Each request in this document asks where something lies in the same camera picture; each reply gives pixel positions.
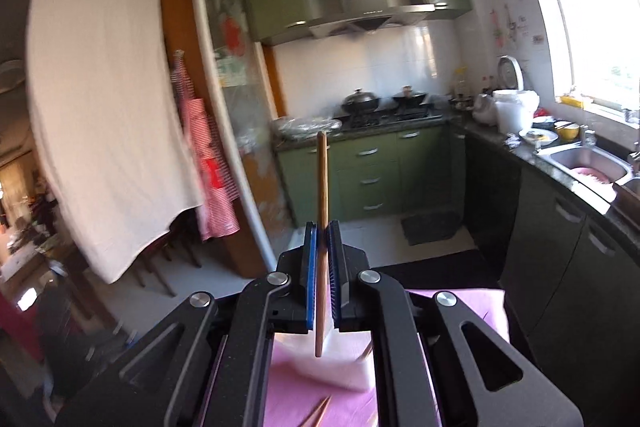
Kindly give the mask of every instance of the yellow bowl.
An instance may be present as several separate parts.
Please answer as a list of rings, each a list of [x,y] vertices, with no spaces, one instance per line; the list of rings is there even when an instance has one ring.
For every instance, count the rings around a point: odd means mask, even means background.
[[[556,122],[554,124],[554,128],[556,133],[564,140],[565,142],[571,142],[571,140],[575,140],[578,136],[578,132],[580,131],[580,126],[577,123],[569,123],[569,122]]]

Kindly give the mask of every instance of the beige curtain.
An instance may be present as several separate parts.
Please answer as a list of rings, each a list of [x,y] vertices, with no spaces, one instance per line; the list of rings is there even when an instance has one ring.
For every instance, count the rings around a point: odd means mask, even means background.
[[[29,192],[24,171],[19,160],[9,163],[0,169],[2,184],[2,205],[6,211],[9,224],[14,226],[15,220],[22,216],[29,221]]]

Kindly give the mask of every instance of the pot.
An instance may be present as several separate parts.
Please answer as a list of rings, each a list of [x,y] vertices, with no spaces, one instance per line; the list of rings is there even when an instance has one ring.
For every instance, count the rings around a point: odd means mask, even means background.
[[[404,86],[402,92],[394,95],[394,102],[400,108],[409,109],[418,107],[426,97],[427,94],[425,92],[414,91],[411,86]]]
[[[347,98],[342,100],[342,109],[349,114],[363,114],[373,112],[378,108],[380,97],[372,92],[356,89]]]

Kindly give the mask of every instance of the black countertop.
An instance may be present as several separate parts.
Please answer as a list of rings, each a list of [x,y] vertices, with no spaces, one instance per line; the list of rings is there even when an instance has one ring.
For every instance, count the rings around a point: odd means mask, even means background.
[[[577,198],[580,203],[579,206],[588,213],[591,219],[602,227],[604,232],[608,233],[613,240],[619,243],[620,246],[633,257],[636,263],[640,265],[640,231],[617,213],[608,201],[604,200],[589,187],[581,184],[566,172],[537,156],[534,153],[534,148],[529,144],[522,142],[520,146],[511,150],[508,149],[504,145],[505,136],[500,134],[496,127],[480,125],[468,115],[460,115],[459,113],[448,111],[436,113],[439,116],[437,119],[405,120],[358,129],[340,130],[336,133],[328,134],[327,138],[328,142],[331,143],[364,136],[375,136],[390,132],[450,124],[460,132],[482,140],[487,147],[490,147],[497,153],[504,154],[513,161],[518,162],[521,166],[533,168],[542,174],[546,174],[561,194],[564,192],[565,196],[570,197],[572,194],[574,199]],[[306,140],[281,140],[274,144],[274,150],[276,152],[283,152],[292,149],[313,147],[315,144],[315,138]]]

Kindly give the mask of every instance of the wooden chopstick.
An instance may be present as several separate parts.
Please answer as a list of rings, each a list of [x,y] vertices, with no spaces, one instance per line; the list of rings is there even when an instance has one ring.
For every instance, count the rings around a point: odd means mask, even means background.
[[[324,316],[329,277],[329,257],[326,235],[329,226],[329,177],[327,169],[326,134],[318,133],[318,256],[316,257],[316,357],[322,357]]]
[[[309,416],[306,417],[300,427],[319,427],[322,423],[322,418],[324,417],[324,413],[329,407],[329,401],[331,400],[331,395],[327,396],[322,402],[320,402],[315,409],[309,413]]]

